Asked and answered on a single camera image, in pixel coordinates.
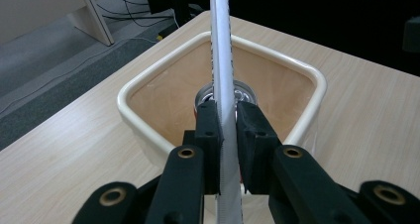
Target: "black bracket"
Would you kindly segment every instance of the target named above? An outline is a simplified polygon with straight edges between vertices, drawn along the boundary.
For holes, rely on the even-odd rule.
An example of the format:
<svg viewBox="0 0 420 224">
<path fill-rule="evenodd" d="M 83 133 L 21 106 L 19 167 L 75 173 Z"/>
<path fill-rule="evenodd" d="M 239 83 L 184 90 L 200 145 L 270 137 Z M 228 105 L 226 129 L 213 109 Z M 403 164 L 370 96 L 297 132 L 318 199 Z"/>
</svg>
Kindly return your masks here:
<svg viewBox="0 0 420 224">
<path fill-rule="evenodd" d="M 420 223 L 417 197 L 380 180 L 364 182 L 359 193 L 338 185 L 307 151 L 282 145 L 254 104 L 238 103 L 237 134 L 244 187 L 269 196 L 275 223 Z M 162 175 L 138 189 L 125 182 L 98 188 L 73 223 L 202 223 L 203 196 L 219 193 L 222 141 L 216 103 L 205 102 Z"/>
</svg>

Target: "floor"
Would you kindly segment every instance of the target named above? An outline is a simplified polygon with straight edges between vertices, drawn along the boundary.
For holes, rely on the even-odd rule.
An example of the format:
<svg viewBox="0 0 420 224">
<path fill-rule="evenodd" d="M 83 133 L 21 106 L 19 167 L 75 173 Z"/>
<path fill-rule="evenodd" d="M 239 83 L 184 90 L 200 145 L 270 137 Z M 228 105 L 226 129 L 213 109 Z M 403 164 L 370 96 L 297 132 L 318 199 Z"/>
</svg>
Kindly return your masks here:
<svg viewBox="0 0 420 224">
<path fill-rule="evenodd" d="M 150 16 L 148 0 L 126 0 L 133 17 Z M 129 18 L 123 0 L 98 0 L 103 15 Z M 115 44 L 107 47 L 74 28 L 66 17 L 0 46 L 0 118 L 43 94 L 105 56 L 127 39 L 153 24 L 173 20 L 169 10 L 156 19 L 115 20 L 105 18 Z"/>
</svg>

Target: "black cable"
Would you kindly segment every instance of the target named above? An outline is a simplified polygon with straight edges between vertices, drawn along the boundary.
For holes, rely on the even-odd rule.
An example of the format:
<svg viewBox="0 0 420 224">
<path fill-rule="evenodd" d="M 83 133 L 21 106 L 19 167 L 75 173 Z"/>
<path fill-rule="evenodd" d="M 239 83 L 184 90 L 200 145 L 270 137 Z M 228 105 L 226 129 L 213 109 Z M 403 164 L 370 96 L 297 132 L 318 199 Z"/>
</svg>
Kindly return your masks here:
<svg viewBox="0 0 420 224">
<path fill-rule="evenodd" d="M 129 6 L 127 5 L 127 0 L 124 0 L 124 4 L 126 5 L 127 13 L 129 13 L 130 18 L 133 20 L 133 22 L 137 24 L 139 27 L 144 27 L 143 25 L 140 25 L 139 23 L 137 23 L 136 20 L 133 18 L 133 15 L 130 13 Z"/>
<path fill-rule="evenodd" d="M 102 7 L 101 5 L 97 4 L 99 8 L 101 8 L 102 10 L 104 10 L 105 12 L 108 12 L 110 14 L 116 14 L 116 15 L 129 15 L 128 13 L 115 13 L 115 12 L 111 12 L 109 10 L 107 10 L 106 8 Z M 131 14 L 143 14 L 143 13 L 150 13 L 151 11 L 147 10 L 147 11 L 140 11 L 140 12 L 132 12 Z"/>
<path fill-rule="evenodd" d="M 135 4 L 135 5 L 149 5 L 148 3 L 135 3 L 135 2 L 130 2 L 128 0 L 122 0 L 122 1 L 124 1 L 126 3 L 129 3 L 129 4 Z"/>
<path fill-rule="evenodd" d="M 127 21 L 127 20 L 133 20 L 132 18 L 109 17 L 109 16 L 106 16 L 106 15 L 103 15 L 102 17 L 104 17 L 104 18 L 108 18 L 108 19 L 111 19 L 111 20 L 115 20 L 115 21 Z M 138 26 L 140 26 L 140 27 L 147 28 L 147 27 L 153 26 L 153 25 L 155 25 L 155 24 L 158 24 L 158 23 L 160 23 L 160 22 L 163 22 L 163 21 L 166 21 L 166 20 L 168 20 L 168 19 L 171 19 L 171 18 L 172 18 L 172 17 L 164 18 L 163 20 L 157 21 L 157 22 L 152 23 L 152 24 L 149 24 L 149 25 L 141 25 L 141 24 L 139 24 L 139 23 L 137 23 L 137 22 L 136 22 L 136 24 L 137 24 Z"/>
<path fill-rule="evenodd" d="M 130 19 L 171 19 L 173 18 L 172 16 L 140 16 L 140 17 L 130 17 L 130 18 L 125 18 L 125 17 L 112 17 L 112 16 L 107 16 L 107 15 L 103 15 L 103 17 L 105 18 L 109 18 L 109 19 L 122 19 L 122 20 L 130 20 Z"/>
</svg>

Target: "screw hole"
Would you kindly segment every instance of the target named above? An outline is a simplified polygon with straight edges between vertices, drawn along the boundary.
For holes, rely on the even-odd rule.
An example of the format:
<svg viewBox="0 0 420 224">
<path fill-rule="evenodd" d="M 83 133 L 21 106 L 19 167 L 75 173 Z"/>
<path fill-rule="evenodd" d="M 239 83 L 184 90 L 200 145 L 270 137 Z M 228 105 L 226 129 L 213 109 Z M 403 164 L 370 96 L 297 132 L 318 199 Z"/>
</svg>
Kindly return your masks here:
<svg viewBox="0 0 420 224">
<path fill-rule="evenodd" d="M 302 157 L 302 153 L 294 148 L 286 148 L 283 150 L 284 154 L 290 158 L 300 158 Z"/>
<path fill-rule="evenodd" d="M 122 187 L 114 187 L 104 192 L 99 198 L 99 203 L 103 206 L 116 205 L 126 198 L 126 189 Z"/>
<path fill-rule="evenodd" d="M 381 200 L 394 204 L 403 205 L 405 204 L 404 196 L 390 186 L 378 185 L 373 189 L 374 194 Z"/>
<path fill-rule="evenodd" d="M 186 148 L 186 149 L 179 150 L 178 156 L 184 159 L 189 159 L 195 156 L 195 152 L 192 149 Z"/>
</svg>

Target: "white pole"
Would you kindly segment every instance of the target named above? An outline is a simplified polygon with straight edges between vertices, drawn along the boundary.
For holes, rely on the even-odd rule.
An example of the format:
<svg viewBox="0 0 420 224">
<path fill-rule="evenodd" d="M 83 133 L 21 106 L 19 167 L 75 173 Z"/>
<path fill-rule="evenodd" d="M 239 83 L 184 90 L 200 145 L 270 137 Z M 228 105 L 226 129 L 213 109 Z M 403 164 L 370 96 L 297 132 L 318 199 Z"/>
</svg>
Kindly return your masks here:
<svg viewBox="0 0 420 224">
<path fill-rule="evenodd" d="M 222 126 L 220 190 L 216 215 L 220 224 L 243 223 L 238 162 L 235 94 L 231 49 L 229 0 L 210 0 L 213 93 Z"/>
</svg>

